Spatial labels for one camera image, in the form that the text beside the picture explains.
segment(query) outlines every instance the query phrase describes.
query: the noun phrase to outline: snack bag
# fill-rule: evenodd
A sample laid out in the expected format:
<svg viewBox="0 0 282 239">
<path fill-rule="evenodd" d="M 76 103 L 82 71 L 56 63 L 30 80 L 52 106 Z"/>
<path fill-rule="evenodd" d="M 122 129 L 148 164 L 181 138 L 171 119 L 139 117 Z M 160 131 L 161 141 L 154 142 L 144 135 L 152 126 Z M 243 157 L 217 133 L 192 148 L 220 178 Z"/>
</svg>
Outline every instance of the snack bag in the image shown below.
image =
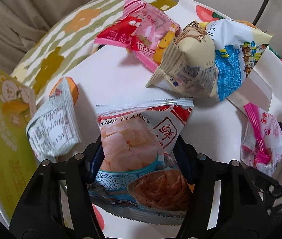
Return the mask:
<svg viewBox="0 0 282 239">
<path fill-rule="evenodd" d="M 75 118 L 73 98 L 67 79 L 35 113 L 26 127 L 29 143 L 37 159 L 56 162 L 56 156 L 67 154 L 81 142 Z"/>
<path fill-rule="evenodd" d="M 242 85 L 271 38 L 246 23 L 194 21 L 169 44 L 146 87 L 222 101 Z"/>
<path fill-rule="evenodd" d="M 275 117 L 252 103 L 244 106 L 247 123 L 240 158 L 248 166 L 272 176 L 282 160 L 282 130 Z"/>
<path fill-rule="evenodd" d="M 182 223 L 191 191 L 172 150 L 193 99 L 97 106 L 105 159 L 89 190 L 94 204 L 142 222 Z"/>
<path fill-rule="evenodd" d="M 103 30 L 95 39 L 97 44 L 109 44 L 130 49 L 152 72 L 158 67 L 154 54 L 160 40 L 171 31 L 179 33 L 180 26 L 165 13 L 143 0 L 125 0 L 123 16 Z"/>
</svg>

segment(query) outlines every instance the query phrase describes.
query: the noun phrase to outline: green floral cloth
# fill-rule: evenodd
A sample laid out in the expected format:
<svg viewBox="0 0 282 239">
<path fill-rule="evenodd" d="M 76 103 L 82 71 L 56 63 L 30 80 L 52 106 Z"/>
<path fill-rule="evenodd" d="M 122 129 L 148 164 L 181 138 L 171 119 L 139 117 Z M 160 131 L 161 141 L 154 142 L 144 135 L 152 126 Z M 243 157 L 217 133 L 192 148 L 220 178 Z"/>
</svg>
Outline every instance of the green floral cloth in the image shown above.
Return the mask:
<svg viewBox="0 0 282 239">
<path fill-rule="evenodd" d="M 144 1 L 162 11 L 177 4 L 172 0 Z M 33 88 L 38 102 L 49 82 L 56 82 L 97 51 L 95 37 L 122 16 L 123 7 L 124 0 L 93 0 L 76 9 L 49 30 L 11 75 Z"/>
</svg>

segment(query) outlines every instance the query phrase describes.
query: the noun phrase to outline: shrimp flakes bag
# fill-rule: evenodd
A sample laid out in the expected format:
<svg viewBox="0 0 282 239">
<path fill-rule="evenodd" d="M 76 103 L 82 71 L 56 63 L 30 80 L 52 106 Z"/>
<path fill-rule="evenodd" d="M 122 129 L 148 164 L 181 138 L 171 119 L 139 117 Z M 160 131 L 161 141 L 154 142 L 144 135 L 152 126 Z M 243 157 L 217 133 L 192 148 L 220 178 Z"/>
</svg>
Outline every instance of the shrimp flakes bag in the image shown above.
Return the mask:
<svg viewBox="0 0 282 239">
<path fill-rule="evenodd" d="M 193 99 L 97 106 L 105 159 L 89 193 L 111 214 L 147 223 L 179 225 L 191 191 L 172 150 Z"/>
<path fill-rule="evenodd" d="M 124 47 L 152 72 L 161 62 L 160 41 L 178 35 L 180 26 L 164 12 L 143 0 L 125 0 L 123 16 L 97 35 L 94 43 Z"/>
</svg>

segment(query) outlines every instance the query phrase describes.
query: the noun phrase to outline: cartoon bear illustration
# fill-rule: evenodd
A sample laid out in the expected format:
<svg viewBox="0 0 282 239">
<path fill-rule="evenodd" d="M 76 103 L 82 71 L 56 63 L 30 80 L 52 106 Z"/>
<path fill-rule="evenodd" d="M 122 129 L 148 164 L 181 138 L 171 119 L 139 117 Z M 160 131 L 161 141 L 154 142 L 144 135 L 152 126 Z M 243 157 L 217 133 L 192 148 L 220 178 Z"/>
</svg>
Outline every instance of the cartoon bear illustration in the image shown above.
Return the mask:
<svg viewBox="0 0 282 239">
<path fill-rule="evenodd" d="M 7 80 L 3 75 L 0 76 L 0 81 L 2 83 L 0 94 L 0 100 L 3 102 L 2 113 L 9 116 L 13 125 L 21 125 L 21 116 L 28 122 L 30 120 L 30 91 Z"/>
</svg>

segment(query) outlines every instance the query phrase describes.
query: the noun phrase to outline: yellow toy figure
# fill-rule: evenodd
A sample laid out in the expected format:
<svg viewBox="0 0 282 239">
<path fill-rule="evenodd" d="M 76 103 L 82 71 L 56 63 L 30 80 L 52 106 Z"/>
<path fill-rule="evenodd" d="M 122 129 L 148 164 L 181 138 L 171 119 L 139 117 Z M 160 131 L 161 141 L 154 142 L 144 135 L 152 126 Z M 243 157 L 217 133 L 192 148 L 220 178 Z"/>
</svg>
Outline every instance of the yellow toy figure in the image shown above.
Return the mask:
<svg viewBox="0 0 282 239">
<path fill-rule="evenodd" d="M 155 63 L 157 63 L 158 65 L 161 64 L 161 60 L 162 60 L 164 50 L 170 44 L 172 39 L 175 38 L 175 32 L 176 32 L 176 26 L 174 24 L 172 24 L 169 32 L 165 35 L 164 38 L 161 39 L 157 48 L 155 49 L 155 53 L 153 54 L 153 61 Z"/>
</svg>

